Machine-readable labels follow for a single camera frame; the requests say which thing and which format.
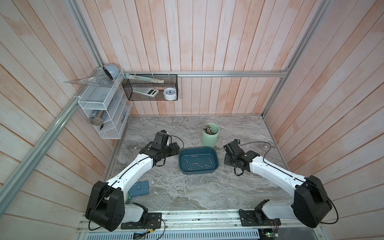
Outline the teal plastic storage tray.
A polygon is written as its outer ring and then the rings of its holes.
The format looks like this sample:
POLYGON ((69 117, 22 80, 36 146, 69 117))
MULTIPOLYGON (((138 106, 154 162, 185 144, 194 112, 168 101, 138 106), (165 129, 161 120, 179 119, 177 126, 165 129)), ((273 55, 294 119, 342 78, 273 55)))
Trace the teal plastic storage tray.
POLYGON ((210 174, 219 168, 217 152, 210 147, 187 148, 179 154, 179 169, 185 175, 210 174), (202 168, 192 165, 199 163, 202 168))

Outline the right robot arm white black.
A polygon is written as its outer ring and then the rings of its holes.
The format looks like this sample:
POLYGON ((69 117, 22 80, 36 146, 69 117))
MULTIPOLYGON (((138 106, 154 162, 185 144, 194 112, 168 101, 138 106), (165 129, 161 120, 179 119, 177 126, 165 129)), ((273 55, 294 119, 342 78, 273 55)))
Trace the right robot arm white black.
POLYGON ((289 172, 266 160, 253 151, 224 147, 225 159, 242 171, 252 172, 286 191, 292 199, 284 201, 264 200, 255 207, 256 220, 293 219, 309 228, 316 228, 333 209, 321 180, 315 176, 304 177, 289 172))

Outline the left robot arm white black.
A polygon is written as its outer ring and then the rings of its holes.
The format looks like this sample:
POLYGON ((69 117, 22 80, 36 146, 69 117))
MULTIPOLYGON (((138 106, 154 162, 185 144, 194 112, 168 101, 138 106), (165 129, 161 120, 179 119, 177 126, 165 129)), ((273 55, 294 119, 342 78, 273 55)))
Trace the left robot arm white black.
POLYGON ((86 209, 86 219, 100 228, 114 231, 129 215, 132 222, 142 218, 144 209, 137 205, 126 207, 131 187, 156 163, 180 153, 179 145, 149 143, 124 170, 106 182, 98 181, 93 185, 86 209))

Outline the mint green pencil cup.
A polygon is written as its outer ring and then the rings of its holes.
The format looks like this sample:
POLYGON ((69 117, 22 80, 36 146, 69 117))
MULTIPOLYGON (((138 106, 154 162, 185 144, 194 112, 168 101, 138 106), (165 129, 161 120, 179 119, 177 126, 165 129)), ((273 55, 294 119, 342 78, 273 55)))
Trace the mint green pencil cup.
POLYGON ((207 123, 205 125, 209 125, 212 129, 212 135, 206 134, 204 131, 202 133, 202 146, 214 148, 217 144, 220 128, 218 125, 214 123, 207 123))

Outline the pencils bundle in cup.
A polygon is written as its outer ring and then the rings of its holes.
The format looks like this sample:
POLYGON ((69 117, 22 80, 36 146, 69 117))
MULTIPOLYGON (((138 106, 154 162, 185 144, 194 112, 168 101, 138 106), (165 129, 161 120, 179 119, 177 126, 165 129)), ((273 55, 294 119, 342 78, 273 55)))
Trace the pencils bundle in cup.
POLYGON ((212 135, 213 133, 212 133, 212 129, 211 129, 211 127, 209 126, 209 125, 204 125, 203 126, 203 131, 206 133, 206 134, 208 134, 208 135, 212 135))

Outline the white tape roll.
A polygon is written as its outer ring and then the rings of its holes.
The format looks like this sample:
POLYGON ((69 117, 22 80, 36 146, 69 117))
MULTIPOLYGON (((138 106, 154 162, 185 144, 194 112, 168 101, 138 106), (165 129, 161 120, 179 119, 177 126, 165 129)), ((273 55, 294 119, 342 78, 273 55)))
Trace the white tape roll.
POLYGON ((166 88, 163 91, 163 95, 167 101, 175 101, 178 99, 177 90, 175 88, 166 88))

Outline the white calculator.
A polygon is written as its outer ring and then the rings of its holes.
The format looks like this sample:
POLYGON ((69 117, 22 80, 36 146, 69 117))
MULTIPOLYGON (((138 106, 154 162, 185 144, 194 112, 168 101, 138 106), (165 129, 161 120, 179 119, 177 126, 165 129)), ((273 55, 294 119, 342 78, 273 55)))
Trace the white calculator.
POLYGON ((159 90, 153 88, 133 88, 133 93, 153 98, 159 93, 159 90))

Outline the rolled silver brush bundle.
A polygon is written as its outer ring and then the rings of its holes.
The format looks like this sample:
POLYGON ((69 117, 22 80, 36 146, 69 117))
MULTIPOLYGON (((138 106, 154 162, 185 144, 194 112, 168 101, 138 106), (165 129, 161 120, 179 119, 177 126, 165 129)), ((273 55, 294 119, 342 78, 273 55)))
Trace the rolled silver brush bundle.
POLYGON ((90 117, 89 121, 94 126, 101 126, 106 118, 106 111, 103 110, 94 110, 90 117))

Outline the clear green ruler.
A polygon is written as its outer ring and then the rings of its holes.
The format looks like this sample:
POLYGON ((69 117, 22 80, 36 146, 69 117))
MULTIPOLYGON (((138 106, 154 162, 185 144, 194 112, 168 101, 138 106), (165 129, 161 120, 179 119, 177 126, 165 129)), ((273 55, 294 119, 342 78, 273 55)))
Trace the clear green ruler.
POLYGON ((149 78, 149 77, 143 77, 143 76, 138 76, 138 75, 125 74, 124 78, 129 79, 129 80, 144 81, 144 82, 149 82, 149 83, 158 83, 158 84, 164 83, 164 80, 149 78))

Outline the clear triangle ruler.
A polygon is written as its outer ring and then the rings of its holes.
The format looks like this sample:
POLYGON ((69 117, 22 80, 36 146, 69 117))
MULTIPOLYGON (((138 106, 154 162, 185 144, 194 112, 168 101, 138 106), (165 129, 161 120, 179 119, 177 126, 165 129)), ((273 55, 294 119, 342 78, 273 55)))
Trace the clear triangle ruler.
POLYGON ((106 76, 95 76, 78 80, 66 81, 65 83, 72 85, 110 87, 113 82, 106 76))

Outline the light blue round speaker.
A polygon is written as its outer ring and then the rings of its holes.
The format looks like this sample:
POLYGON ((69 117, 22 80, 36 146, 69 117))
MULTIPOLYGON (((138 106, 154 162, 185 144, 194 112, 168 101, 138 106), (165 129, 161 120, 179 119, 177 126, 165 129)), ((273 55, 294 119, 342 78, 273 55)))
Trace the light blue round speaker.
POLYGON ((119 69, 114 64, 107 64, 103 66, 103 71, 111 79, 116 80, 120 74, 119 69))

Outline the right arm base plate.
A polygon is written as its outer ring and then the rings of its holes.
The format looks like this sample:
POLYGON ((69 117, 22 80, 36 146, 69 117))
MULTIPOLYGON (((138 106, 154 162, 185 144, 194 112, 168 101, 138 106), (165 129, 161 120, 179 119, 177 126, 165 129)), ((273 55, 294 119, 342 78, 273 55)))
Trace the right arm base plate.
POLYGON ((243 227, 257 227, 257 226, 280 226, 280 219, 268 219, 268 217, 261 210, 245 211, 240 209, 238 211, 241 224, 243 227))

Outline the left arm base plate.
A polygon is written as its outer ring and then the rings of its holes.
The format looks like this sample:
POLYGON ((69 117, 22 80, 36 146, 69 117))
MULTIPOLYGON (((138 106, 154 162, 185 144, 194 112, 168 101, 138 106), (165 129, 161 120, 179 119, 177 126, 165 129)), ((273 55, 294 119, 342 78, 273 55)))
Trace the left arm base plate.
POLYGON ((121 224, 122 230, 156 230, 162 226, 162 213, 147 213, 138 222, 126 222, 121 224))

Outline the aluminium front rail frame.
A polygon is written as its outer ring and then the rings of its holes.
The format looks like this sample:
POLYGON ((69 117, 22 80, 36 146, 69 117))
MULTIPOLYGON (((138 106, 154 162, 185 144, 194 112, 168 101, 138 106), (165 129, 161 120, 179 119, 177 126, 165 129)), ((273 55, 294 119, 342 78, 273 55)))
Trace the aluminium front rail frame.
POLYGON ((322 226, 281 219, 270 226, 242 226, 238 210, 163 211, 160 220, 143 229, 109 232, 82 218, 76 240, 328 240, 322 226))

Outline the horizontal aluminium wall rail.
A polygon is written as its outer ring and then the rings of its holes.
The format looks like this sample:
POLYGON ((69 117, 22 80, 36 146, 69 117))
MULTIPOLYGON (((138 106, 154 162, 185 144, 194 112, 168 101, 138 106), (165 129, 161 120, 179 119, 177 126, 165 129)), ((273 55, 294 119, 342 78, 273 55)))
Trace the horizontal aluminium wall rail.
POLYGON ((283 78, 284 71, 125 71, 130 75, 178 75, 180 78, 283 78))

